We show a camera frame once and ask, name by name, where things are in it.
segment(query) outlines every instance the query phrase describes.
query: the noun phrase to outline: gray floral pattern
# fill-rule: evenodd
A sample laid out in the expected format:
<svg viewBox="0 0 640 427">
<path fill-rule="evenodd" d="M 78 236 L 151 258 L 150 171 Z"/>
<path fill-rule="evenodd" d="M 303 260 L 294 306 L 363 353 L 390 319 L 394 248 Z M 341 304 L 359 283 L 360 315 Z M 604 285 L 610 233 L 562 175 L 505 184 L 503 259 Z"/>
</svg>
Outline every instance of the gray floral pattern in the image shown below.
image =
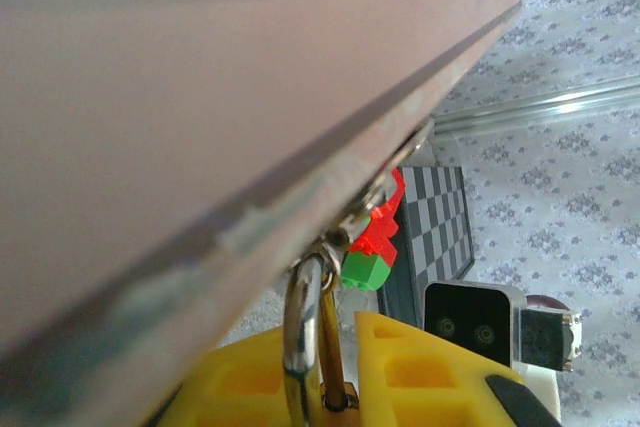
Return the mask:
<svg viewBox="0 0 640 427">
<path fill-rule="evenodd" d="M 468 280 L 551 295 L 583 314 L 584 353 L 559 376 L 567 427 L 640 425 L 639 130 L 640 108 L 629 106 L 434 144 L 472 186 Z"/>
<path fill-rule="evenodd" d="M 640 0 L 523 0 L 515 24 L 436 113 L 640 74 Z"/>
</svg>

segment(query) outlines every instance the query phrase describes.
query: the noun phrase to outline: checkerboard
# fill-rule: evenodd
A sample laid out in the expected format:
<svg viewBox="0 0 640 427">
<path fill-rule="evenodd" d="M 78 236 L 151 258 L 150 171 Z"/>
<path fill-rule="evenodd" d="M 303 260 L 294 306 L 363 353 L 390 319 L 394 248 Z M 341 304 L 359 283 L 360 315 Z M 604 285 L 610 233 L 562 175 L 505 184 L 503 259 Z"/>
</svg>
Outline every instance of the checkerboard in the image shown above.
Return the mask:
<svg viewBox="0 0 640 427">
<path fill-rule="evenodd" d="M 460 167 L 402 167 L 401 204 L 409 261 L 419 305 L 429 282 L 460 279 L 473 265 L 467 203 Z"/>
</svg>

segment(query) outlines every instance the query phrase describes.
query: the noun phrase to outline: camera lens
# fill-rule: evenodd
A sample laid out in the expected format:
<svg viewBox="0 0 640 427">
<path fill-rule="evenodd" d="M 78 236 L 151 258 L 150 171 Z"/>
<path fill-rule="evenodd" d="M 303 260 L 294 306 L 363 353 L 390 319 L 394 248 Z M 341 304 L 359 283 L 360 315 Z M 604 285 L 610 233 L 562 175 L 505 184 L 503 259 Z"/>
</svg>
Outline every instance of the camera lens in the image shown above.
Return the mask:
<svg viewBox="0 0 640 427">
<path fill-rule="evenodd" d="M 451 337 L 456 332 L 456 324 L 451 319 L 440 319 L 437 329 L 440 337 Z"/>
<path fill-rule="evenodd" d="M 484 345 L 492 344 L 496 340 L 496 334 L 488 325 L 481 325 L 476 329 L 476 339 Z"/>
</svg>

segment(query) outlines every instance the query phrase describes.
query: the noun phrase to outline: yellow plastic part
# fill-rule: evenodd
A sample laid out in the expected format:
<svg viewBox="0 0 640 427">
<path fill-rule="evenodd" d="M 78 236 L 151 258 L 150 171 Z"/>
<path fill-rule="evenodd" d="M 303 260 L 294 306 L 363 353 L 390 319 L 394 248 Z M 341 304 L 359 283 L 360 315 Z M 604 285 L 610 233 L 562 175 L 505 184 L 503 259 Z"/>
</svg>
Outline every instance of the yellow plastic part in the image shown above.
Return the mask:
<svg viewBox="0 0 640 427">
<path fill-rule="evenodd" d="M 372 312 L 356 314 L 360 410 L 325 411 L 337 427 L 512 427 L 484 378 L 511 369 Z M 184 382 L 159 427 L 290 425 L 282 330 L 210 352 Z"/>
</svg>

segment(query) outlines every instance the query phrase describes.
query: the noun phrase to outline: green lego brick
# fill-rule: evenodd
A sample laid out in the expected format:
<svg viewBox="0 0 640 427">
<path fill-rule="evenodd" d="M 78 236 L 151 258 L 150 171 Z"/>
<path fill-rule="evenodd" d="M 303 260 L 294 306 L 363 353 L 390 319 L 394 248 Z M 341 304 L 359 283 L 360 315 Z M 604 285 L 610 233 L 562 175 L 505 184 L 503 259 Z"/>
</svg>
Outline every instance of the green lego brick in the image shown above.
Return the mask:
<svg viewBox="0 0 640 427">
<path fill-rule="evenodd" d="M 391 269 L 379 255 L 350 252 L 342 265 L 342 283 L 359 290 L 378 290 Z"/>
</svg>

